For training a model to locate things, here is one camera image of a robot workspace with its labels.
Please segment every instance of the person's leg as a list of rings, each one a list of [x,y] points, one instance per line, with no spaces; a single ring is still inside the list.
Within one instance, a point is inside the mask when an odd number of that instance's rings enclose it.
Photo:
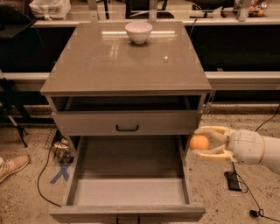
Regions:
[[[10,176],[14,172],[24,169],[30,159],[28,156],[14,157],[13,159],[3,160],[0,157],[0,182]]]

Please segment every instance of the blue cross mark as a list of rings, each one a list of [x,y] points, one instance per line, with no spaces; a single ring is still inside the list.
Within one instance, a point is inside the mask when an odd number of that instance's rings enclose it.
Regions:
[[[63,159],[61,159],[59,161],[59,166],[60,166],[60,171],[58,172],[58,174],[55,175],[55,177],[51,180],[51,184],[55,184],[56,181],[63,176],[65,181],[68,181],[69,179],[69,173],[67,168],[72,164],[72,162],[74,161],[74,158],[71,157],[70,160],[65,164]]]

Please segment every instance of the drawer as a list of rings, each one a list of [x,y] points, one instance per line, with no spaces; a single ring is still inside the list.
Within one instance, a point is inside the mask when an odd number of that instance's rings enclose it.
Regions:
[[[54,112],[52,117],[66,136],[185,135],[197,128],[199,118],[196,110]]]
[[[198,221],[178,136],[91,136],[79,141],[61,223]]]

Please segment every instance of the sneaker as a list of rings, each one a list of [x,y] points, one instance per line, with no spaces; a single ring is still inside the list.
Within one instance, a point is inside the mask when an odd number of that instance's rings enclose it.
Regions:
[[[12,173],[24,169],[29,161],[30,159],[28,156],[14,157],[13,159],[5,160],[3,162],[4,173],[3,176],[0,177],[0,183]]]

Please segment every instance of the cabinet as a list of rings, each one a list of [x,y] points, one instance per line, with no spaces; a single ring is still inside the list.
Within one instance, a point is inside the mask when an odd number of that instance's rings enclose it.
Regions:
[[[197,221],[186,152],[211,91],[180,22],[80,24],[41,89],[76,149],[59,222]]]

